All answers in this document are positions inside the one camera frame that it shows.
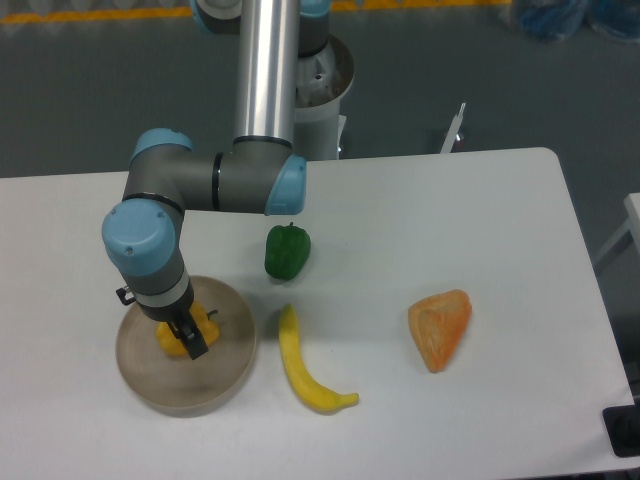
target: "metal rod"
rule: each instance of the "metal rod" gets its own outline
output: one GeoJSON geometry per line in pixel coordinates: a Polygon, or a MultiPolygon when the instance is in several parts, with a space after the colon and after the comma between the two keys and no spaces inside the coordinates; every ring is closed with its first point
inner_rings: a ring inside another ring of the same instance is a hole
{"type": "Polygon", "coordinates": [[[591,263],[595,274],[600,275],[632,243],[631,223],[627,219],[593,256],[591,263]]]}
{"type": "Polygon", "coordinates": [[[245,0],[235,137],[293,141],[300,0],[245,0]]]}

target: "plastic food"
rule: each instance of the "plastic food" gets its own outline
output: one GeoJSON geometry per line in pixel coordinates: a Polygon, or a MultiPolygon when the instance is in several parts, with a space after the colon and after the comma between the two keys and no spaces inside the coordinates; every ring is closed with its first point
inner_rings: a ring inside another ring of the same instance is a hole
{"type": "Polygon", "coordinates": [[[358,403],[357,393],[341,395],[320,385],[309,374],[300,354],[298,316],[291,304],[282,309],[279,323],[282,363],[298,398],[309,408],[322,413],[337,412],[358,403]]]}
{"type": "MultiPolygon", "coordinates": [[[[197,300],[194,300],[193,304],[191,304],[189,312],[196,321],[196,325],[202,333],[204,341],[210,346],[220,337],[220,327],[218,327],[218,324],[213,320],[209,319],[206,310],[197,300]]],[[[173,332],[166,322],[158,323],[156,327],[156,339],[158,340],[160,348],[162,348],[167,355],[176,357],[187,355],[187,350],[182,346],[180,340],[173,335],[173,332]]]]}
{"type": "Polygon", "coordinates": [[[409,308],[409,329],[427,368],[444,370],[471,318],[466,292],[451,290],[420,300],[409,308]]]}
{"type": "Polygon", "coordinates": [[[311,252],[311,239],[306,230],[293,223],[273,227],[267,236],[264,269],[273,278],[293,280],[311,252]]]}

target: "yellow fruit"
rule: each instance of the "yellow fruit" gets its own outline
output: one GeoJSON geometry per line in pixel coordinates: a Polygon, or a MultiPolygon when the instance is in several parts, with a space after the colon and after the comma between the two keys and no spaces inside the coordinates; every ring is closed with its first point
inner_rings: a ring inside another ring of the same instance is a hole
{"type": "MultiPolygon", "coordinates": [[[[220,327],[218,327],[217,323],[209,320],[207,311],[200,302],[194,300],[193,304],[191,304],[191,308],[189,308],[189,313],[191,313],[191,316],[196,321],[196,325],[208,346],[220,337],[220,327]]],[[[187,354],[182,343],[173,335],[173,332],[166,322],[158,323],[158,326],[156,327],[156,339],[158,340],[160,348],[162,348],[162,350],[164,350],[168,355],[177,357],[187,354]]]]}
{"type": "Polygon", "coordinates": [[[309,374],[300,354],[298,316],[291,304],[286,305],[280,314],[279,336],[287,377],[293,391],[305,405],[318,412],[332,413],[358,403],[357,393],[341,395],[320,385],[309,374]]]}

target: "metal arm tube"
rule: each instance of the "metal arm tube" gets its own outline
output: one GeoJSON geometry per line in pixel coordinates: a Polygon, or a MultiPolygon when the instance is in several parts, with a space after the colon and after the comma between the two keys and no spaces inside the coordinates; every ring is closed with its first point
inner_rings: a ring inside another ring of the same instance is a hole
{"type": "Polygon", "coordinates": [[[291,144],[300,0],[244,0],[236,142],[267,137],[291,144]]]}

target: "green bell pepper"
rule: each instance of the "green bell pepper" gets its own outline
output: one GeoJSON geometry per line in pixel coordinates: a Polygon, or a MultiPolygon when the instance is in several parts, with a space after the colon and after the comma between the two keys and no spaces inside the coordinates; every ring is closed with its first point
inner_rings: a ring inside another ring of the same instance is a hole
{"type": "Polygon", "coordinates": [[[311,239],[303,228],[273,227],[267,236],[264,269],[273,278],[292,280],[300,273],[311,252],[311,239]]]}

